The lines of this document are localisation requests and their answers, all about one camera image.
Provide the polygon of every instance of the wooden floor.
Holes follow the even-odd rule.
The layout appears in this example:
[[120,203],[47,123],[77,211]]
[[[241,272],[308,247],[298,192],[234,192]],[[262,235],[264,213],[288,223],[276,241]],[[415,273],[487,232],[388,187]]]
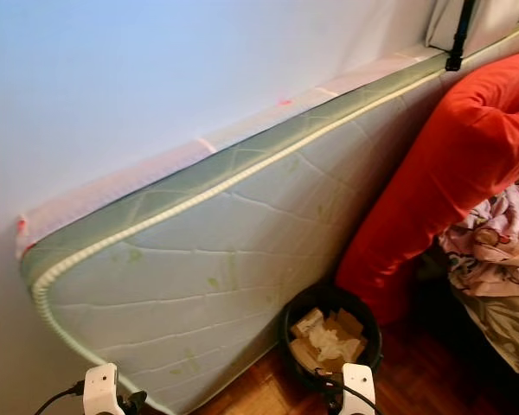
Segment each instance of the wooden floor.
[[[515,415],[492,385],[410,322],[383,328],[384,360],[375,376],[385,415]],[[155,415],[151,409],[146,415]],[[285,371],[274,349],[193,415],[325,415],[319,395]]]

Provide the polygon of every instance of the mattress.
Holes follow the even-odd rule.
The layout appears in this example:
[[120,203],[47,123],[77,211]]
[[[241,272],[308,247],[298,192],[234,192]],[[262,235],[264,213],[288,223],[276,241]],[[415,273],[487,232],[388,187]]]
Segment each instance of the mattress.
[[519,373],[519,297],[471,297],[453,291],[494,349]]
[[286,302],[331,274],[444,91],[516,52],[519,30],[459,73],[438,55],[51,233],[22,257],[38,312],[158,410],[190,412],[276,342]]

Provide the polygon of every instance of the black trash can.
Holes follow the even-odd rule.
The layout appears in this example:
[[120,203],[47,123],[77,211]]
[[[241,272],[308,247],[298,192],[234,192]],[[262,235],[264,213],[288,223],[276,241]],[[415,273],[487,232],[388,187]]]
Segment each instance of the black trash can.
[[279,339],[286,365],[307,387],[325,395],[327,402],[331,404],[331,411],[339,411],[339,408],[334,407],[335,389],[327,387],[325,382],[303,368],[294,359],[290,349],[293,340],[290,328],[315,307],[323,312],[325,318],[329,317],[331,311],[338,312],[342,308],[363,325],[362,335],[368,340],[368,344],[360,354],[357,364],[371,367],[373,373],[378,369],[382,359],[381,331],[367,304],[355,295],[333,285],[312,285],[297,294],[283,308],[279,322]]

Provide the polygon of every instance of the orange cushion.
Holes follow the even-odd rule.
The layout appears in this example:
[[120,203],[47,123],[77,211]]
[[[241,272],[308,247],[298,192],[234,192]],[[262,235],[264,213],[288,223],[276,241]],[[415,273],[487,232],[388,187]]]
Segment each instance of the orange cushion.
[[442,99],[340,265],[336,283],[381,323],[407,311],[411,259],[519,177],[519,54],[481,67]]

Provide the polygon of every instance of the wall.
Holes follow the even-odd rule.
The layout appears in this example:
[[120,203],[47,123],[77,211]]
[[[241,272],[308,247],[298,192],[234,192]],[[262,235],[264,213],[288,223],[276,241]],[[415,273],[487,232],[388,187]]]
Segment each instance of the wall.
[[31,307],[19,213],[419,42],[432,6],[0,1],[0,414],[33,413],[87,368]]

